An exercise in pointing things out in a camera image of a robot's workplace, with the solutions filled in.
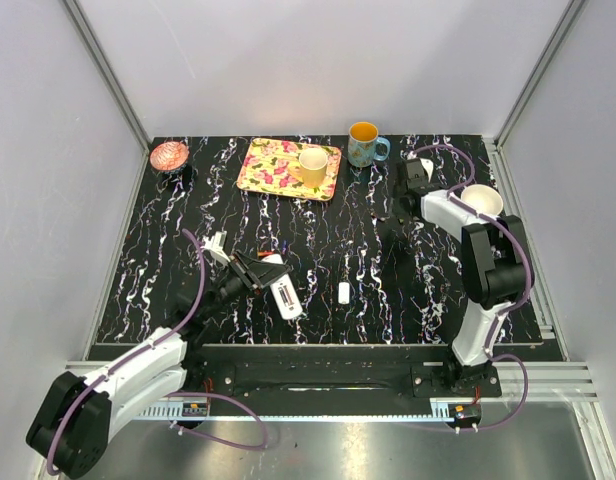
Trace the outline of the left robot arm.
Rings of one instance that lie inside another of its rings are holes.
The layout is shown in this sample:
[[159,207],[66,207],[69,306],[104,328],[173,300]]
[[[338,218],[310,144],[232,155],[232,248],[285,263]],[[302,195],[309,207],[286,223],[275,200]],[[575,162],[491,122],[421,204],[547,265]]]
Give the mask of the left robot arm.
[[190,306],[175,310],[146,340],[86,375],[61,373],[42,400],[26,444],[45,458],[49,474],[82,477],[147,407],[177,391],[188,396],[201,390],[205,373],[195,356],[213,315],[241,295],[262,293],[290,270],[234,252],[222,276],[207,283],[200,275]]

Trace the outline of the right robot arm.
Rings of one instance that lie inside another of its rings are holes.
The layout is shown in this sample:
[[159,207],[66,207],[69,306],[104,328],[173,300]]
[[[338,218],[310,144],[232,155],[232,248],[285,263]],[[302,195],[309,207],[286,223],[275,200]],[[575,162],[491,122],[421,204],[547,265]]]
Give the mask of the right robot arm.
[[468,304],[451,343],[454,364],[442,380],[448,392],[464,396],[478,384],[475,368],[490,361],[503,320],[527,300],[534,273],[523,222],[503,214],[500,194],[482,184],[451,193],[431,182],[427,163],[400,161],[393,196],[400,215],[431,223],[459,242]]

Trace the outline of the white remote control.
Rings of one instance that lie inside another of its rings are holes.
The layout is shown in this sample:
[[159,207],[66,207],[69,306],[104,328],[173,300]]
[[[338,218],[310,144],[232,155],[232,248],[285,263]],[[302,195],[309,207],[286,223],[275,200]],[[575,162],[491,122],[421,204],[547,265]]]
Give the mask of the white remote control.
[[303,313],[301,302],[288,274],[275,281],[270,289],[283,320],[296,319]]

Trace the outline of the white battery cover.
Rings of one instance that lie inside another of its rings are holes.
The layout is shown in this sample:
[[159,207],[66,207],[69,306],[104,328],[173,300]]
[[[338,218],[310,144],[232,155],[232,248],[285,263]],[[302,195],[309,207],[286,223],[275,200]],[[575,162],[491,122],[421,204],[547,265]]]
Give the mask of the white battery cover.
[[338,285],[338,303],[341,305],[350,303],[350,285],[348,282],[340,282]]

